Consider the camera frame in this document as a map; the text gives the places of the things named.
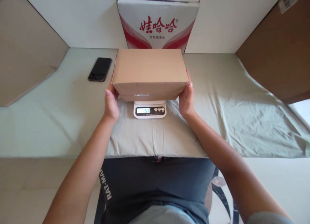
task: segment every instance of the cardboard panel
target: cardboard panel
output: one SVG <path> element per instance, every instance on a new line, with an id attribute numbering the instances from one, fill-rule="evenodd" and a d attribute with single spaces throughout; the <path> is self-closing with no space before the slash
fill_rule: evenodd
<path id="1" fill-rule="evenodd" d="M 310 91 L 310 0 L 281 14 L 276 5 L 238 49 L 248 73 L 286 103 L 308 99 Z"/>
<path id="2" fill-rule="evenodd" d="M 54 69 L 0 34 L 0 106 L 9 106 Z"/>
<path id="3" fill-rule="evenodd" d="M 179 49 L 120 49 L 112 84 L 124 101 L 176 99 L 188 82 Z"/>
<path id="4" fill-rule="evenodd" d="M 8 106 L 60 65 L 68 45 L 27 0 L 0 1 L 0 106 Z"/>
<path id="5" fill-rule="evenodd" d="M 13 39 L 36 60 L 54 69 L 69 49 L 27 0 L 0 2 L 0 34 Z"/>

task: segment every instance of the wahaha logo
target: wahaha logo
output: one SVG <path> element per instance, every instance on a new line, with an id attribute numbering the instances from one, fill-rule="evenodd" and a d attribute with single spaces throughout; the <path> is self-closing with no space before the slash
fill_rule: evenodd
<path id="1" fill-rule="evenodd" d="M 147 22 L 145 22 L 145 20 L 143 21 L 143 23 L 141 22 L 140 30 L 141 30 L 141 31 L 144 31 L 144 32 L 145 32 L 145 30 L 146 30 L 146 33 L 152 33 L 152 32 L 153 32 L 152 27 L 153 27 L 153 29 L 156 29 L 156 32 L 161 33 L 161 28 L 165 28 L 165 29 L 168 29 L 168 32 L 172 33 L 173 30 L 177 27 L 177 26 L 175 25 L 175 23 L 177 23 L 177 22 L 178 22 L 178 19 L 175 19 L 175 18 L 174 18 L 174 19 L 170 22 L 170 24 L 164 25 L 164 24 L 161 22 L 161 17 L 159 17 L 157 23 L 154 23 L 154 24 L 152 25 L 153 22 L 151 21 L 151 17 L 148 16 L 148 21 L 147 21 Z"/>

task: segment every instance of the person's left hand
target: person's left hand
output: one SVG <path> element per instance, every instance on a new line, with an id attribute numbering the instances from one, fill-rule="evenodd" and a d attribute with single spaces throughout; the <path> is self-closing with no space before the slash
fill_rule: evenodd
<path id="1" fill-rule="evenodd" d="M 106 95 L 104 98 L 105 101 L 105 108 L 103 119 L 109 119 L 116 122 L 119 118 L 119 108 L 117 106 L 117 100 L 119 98 L 119 93 L 112 85 L 112 77 L 109 84 L 108 89 L 105 90 Z"/>

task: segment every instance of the red logo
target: red logo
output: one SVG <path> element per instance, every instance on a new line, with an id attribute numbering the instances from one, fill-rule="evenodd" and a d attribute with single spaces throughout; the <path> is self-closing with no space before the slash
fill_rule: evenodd
<path id="1" fill-rule="evenodd" d="M 153 31 L 151 30 L 151 17 L 148 16 L 149 20 L 148 22 L 145 22 L 145 20 L 143 21 L 143 23 L 141 22 L 141 27 L 140 30 L 141 31 L 145 31 L 145 27 L 146 27 L 146 33 L 152 33 Z M 161 28 L 165 27 L 165 29 L 168 29 L 168 32 L 173 32 L 173 30 L 177 27 L 174 23 L 175 18 L 171 21 L 170 24 L 166 24 L 166 26 L 161 22 L 161 17 L 159 17 L 158 21 L 156 24 L 153 24 L 153 29 L 156 29 L 156 32 L 161 33 Z"/>

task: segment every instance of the black smartphone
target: black smartphone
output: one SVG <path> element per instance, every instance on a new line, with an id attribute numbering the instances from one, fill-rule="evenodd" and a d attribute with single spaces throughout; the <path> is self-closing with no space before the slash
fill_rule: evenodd
<path id="1" fill-rule="evenodd" d="M 112 59 L 110 58 L 97 58 L 97 61 L 91 70 L 88 80 L 104 82 L 106 80 Z"/>

